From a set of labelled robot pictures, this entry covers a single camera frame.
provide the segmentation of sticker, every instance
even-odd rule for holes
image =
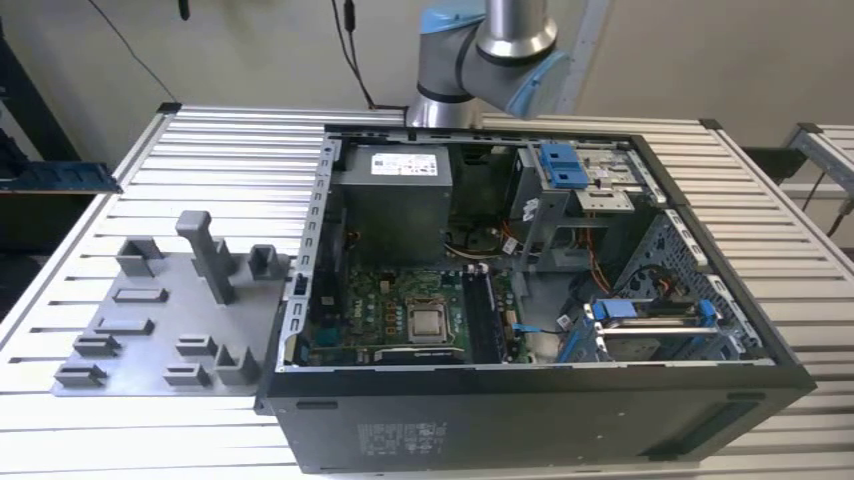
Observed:
[[[561,317],[558,318],[558,325],[561,325],[562,329],[569,330],[570,326],[573,325],[573,320],[570,320],[570,317],[567,317],[566,315],[561,315]]]
[[[513,252],[517,251],[517,246],[519,245],[519,241],[510,237],[507,239],[507,241],[505,242],[505,246],[502,247],[502,251],[507,254],[507,255],[513,255]]]
[[[360,423],[358,424],[362,455],[439,455],[443,450],[449,424],[429,423]]]
[[[439,175],[437,156],[425,153],[375,153],[371,175],[435,177]]]

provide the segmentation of black cable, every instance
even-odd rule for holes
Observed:
[[[374,102],[374,97],[368,93],[368,89],[364,86],[364,79],[362,78],[362,69],[359,67],[359,59],[356,57],[356,41],[354,37],[354,31],[356,30],[356,9],[352,3],[352,0],[344,1],[344,30],[347,31],[347,38],[350,43],[350,53],[347,52],[347,47],[344,45],[344,33],[342,31],[342,21],[340,15],[338,11],[338,3],[332,0],[332,13],[335,14],[335,29],[338,31],[338,41],[342,46],[342,52],[344,53],[344,59],[347,60],[347,65],[350,65],[350,70],[352,71],[354,76],[356,77],[356,82],[359,82],[359,89],[362,90],[362,95],[364,96],[364,102],[368,105],[371,110],[400,110],[403,112],[403,124],[406,125],[406,114],[410,109],[409,106],[399,105],[382,105]]]
[[[822,183],[822,180],[825,179],[825,172],[822,172],[822,174],[818,176],[818,179],[815,180],[815,184],[813,185],[813,190],[810,190],[810,194],[806,196],[806,200],[803,201],[803,207],[801,207],[801,210],[806,212],[806,207],[810,205],[810,200],[813,200],[813,195],[815,195],[815,190],[818,190],[818,185]]]
[[[95,0],[88,0],[88,2],[92,5],[92,7],[95,8],[95,10],[98,10],[98,13],[100,13],[102,17],[104,17],[104,21],[107,22],[107,25],[110,25],[110,28],[112,28],[112,31],[116,32],[116,35],[119,36],[119,39],[122,40],[122,43],[124,43],[124,46],[127,47],[128,52],[131,52],[131,56],[134,57],[134,60],[136,60],[136,63],[139,63],[140,66],[146,69],[146,71],[148,72],[148,75],[151,75],[151,78],[154,78],[155,81],[160,84],[160,87],[163,87],[163,90],[166,91],[167,95],[172,99],[172,101],[175,103],[178,103],[178,98],[175,98],[175,95],[172,95],[172,92],[170,91],[170,89],[167,88],[166,84],[163,83],[163,80],[160,80],[160,77],[158,77],[155,72],[151,71],[151,68],[148,68],[148,65],[146,65],[146,62],[143,62],[143,60],[136,56],[136,52],[134,52],[134,48],[131,48],[131,44],[128,43],[127,39],[124,38],[124,35],[122,35],[122,32],[116,28],[116,25],[112,23],[112,20],[110,20],[110,17],[107,16],[104,11],[102,10],[102,7],[98,6],[98,3],[95,3]]]
[[[362,75],[359,74],[356,64],[351,60],[350,54],[347,53],[347,46],[344,45],[344,32],[342,31],[342,19],[338,13],[338,2],[335,0],[331,0],[331,1],[332,1],[332,13],[335,14],[335,30],[338,31],[338,42],[340,43],[340,46],[342,46],[342,53],[344,54],[344,60],[347,60],[347,65],[350,65],[350,71],[352,72],[354,76],[356,77],[356,81],[359,82],[359,89],[362,90],[362,95],[364,96],[364,102],[368,104],[368,108],[374,110],[375,108],[374,99],[371,98],[368,89],[366,88],[364,82],[362,81]],[[350,34],[350,40],[351,40],[350,45],[352,49],[354,47],[352,32],[348,32],[348,34]]]
[[[827,236],[833,237],[833,234],[837,233],[840,229],[840,225],[842,225],[842,219],[845,218],[845,213],[837,215],[837,219],[833,221],[833,225],[830,226],[830,230],[827,230]]]

